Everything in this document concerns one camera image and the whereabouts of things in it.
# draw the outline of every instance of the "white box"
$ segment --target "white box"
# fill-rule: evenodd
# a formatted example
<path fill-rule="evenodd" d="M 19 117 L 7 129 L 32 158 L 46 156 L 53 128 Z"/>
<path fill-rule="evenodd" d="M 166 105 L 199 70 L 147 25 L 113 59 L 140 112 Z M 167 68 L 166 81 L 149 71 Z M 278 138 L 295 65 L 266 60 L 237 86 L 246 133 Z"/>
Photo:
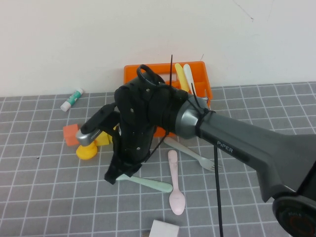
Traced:
<path fill-rule="evenodd" d="M 178 237 L 179 226 L 154 220 L 149 237 Z"/>

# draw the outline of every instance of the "pink plastic spoon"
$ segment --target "pink plastic spoon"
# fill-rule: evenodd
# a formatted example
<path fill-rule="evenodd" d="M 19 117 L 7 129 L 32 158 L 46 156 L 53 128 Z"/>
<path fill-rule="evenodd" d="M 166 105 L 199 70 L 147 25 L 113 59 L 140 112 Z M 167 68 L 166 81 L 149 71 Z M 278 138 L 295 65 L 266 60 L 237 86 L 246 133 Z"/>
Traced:
<path fill-rule="evenodd" d="M 178 184 L 178 154 L 175 150 L 168 152 L 169 165 L 171 171 L 171 178 L 173 184 L 173 191 L 170 194 L 169 202 L 171 210 L 176 215 L 181 215 L 186 206 L 186 199 L 179 190 Z"/>

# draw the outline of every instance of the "glue stick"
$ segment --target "glue stick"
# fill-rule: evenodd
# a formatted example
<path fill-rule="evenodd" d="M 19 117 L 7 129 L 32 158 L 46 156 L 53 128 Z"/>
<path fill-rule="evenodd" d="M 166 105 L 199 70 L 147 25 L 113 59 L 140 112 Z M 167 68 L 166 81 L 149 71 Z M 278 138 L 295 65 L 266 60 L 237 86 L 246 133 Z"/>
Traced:
<path fill-rule="evenodd" d="M 77 89 L 60 107 L 62 111 L 67 111 L 70 107 L 81 97 L 83 90 L 81 88 Z"/>

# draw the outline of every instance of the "orange plastic crate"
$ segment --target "orange plastic crate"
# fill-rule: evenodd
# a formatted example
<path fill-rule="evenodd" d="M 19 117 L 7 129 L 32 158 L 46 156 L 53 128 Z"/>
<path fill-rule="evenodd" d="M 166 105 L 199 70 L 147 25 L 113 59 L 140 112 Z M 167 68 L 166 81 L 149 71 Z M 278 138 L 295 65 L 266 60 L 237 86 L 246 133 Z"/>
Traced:
<path fill-rule="evenodd" d="M 176 69 L 174 67 L 175 64 L 176 63 L 172 64 L 173 74 L 176 73 Z M 213 98 L 213 94 L 211 91 L 211 86 L 209 84 L 205 63 L 202 61 L 197 61 L 197 62 L 182 62 L 179 64 L 182 67 L 185 64 L 190 65 L 192 75 L 193 75 L 194 85 L 197 90 L 196 91 L 197 96 L 208 97 L 208 105 L 210 105 L 210 100 Z M 146 65 L 159 75 L 170 73 L 170 63 L 146 64 Z M 136 70 L 138 67 L 139 65 L 127 65 L 124 67 L 124 84 L 129 82 L 130 80 L 133 80 L 135 77 L 137 77 Z M 174 79 L 175 78 L 173 78 L 172 86 L 177 89 L 181 89 L 179 80 L 174 81 Z M 158 127 L 155 133 L 155 137 L 163 137 L 164 135 L 165 135 L 165 130 L 161 127 Z"/>

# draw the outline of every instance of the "orange sponge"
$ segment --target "orange sponge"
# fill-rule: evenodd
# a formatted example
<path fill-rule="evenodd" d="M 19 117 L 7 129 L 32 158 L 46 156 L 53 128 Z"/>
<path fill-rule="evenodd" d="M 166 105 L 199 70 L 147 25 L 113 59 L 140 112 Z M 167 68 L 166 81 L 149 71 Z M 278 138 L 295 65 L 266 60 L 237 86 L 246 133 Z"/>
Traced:
<path fill-rule="evenodd" d="M 76 133 L 79 130 L 78 124 L 68 125 L 63 127 L 64 138 L 67 146 L 78 145 L 79 141 L 76 139 Z"/>

